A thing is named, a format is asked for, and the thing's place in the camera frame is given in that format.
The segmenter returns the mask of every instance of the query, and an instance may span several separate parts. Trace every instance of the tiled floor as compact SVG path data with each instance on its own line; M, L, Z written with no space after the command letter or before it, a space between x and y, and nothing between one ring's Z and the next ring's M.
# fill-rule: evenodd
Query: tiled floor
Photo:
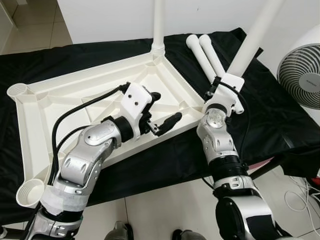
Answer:
M18 30L4 54L32 52L72 44L56 0L28 0L13 15Z
M68 29L56 0L28 0L19 6L13 20L18 32L7 54L31 52L72 44ZM280 167L255 181L271 207L279 224L295 237L316 240L306 211L290 210L284 200L288 190L303 195ZM295 208L303 203L297 196L288 195ZM135 240L170 240L173 230L192 229L208 240L221 239L214 215L217 200L201 181L195 180L169 186L111 202L91 206L84 211L84 220L76 240L102 240L113 228L115 221L129 221ZM314 225L320 229L320 209L314 200L309 203ZM23 223L13 227L22 229Z

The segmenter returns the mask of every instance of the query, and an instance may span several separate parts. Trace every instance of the fan grille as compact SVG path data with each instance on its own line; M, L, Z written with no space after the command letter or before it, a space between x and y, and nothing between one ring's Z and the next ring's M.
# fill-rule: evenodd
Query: fan grille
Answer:
M313 77L315 84L302 88L302 79ZM279 83L303 106L320 109L320 44L300 47L280 63Z

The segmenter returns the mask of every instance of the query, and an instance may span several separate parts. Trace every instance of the white pole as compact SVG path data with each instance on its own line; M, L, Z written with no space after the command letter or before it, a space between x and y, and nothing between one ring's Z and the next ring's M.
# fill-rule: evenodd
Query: white pole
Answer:
M265 4L262 12L251 27L239 51L235 55L227 73L242 77L249 63L259 49L260 42L268 27L277 15L283 3L284 0L269 0Z
M153 43L151 45L151 53L154 56L163 56L165 54L165 0L154 0L153 21Z
M209 60L206 57L203 49L200 46L199 39L196 35L192 34L188 36L185 40L186 45L188 48L191 49L195 58L198 60L202 70L204 71L206 77L208 78L209 82L212 84L217 76L214 69L210 65Z
M207 34L203 34L201 37L199 37L199 43L203 48L206 57L209 59L214 71L216 72L216 75L222 78L226 71L221 64L214 47L212 46L210 37Z

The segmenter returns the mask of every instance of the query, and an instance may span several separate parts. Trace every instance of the white fan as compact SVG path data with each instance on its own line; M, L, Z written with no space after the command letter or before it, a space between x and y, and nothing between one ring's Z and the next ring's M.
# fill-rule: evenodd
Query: white fan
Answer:
M291 49L279 64L277 80L320 125L320 25Z

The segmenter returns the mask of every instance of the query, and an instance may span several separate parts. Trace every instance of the black cloth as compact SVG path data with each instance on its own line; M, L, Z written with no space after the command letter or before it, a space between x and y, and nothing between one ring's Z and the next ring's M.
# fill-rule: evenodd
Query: black cloth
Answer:
M188 34L167 36L165 56L201 96L209 89L185 41ZM245 33L241 29L209 35L225 69ZM78 70L147 53L151 39L98 42L0 56L0 225L25 221L31 210L17 205L23 167L15 103L6 95L16 83L35 83ZM241 91L251 112L243 160L258 163L283 154L287 173L315 177L320 167L318 125L278 84L269 70L253 59L244 74ZM239 147L247 126L245 112L232 115L228 130ZM89 199L94 205L208 175L208 166L196 129L190 129L104 169Z

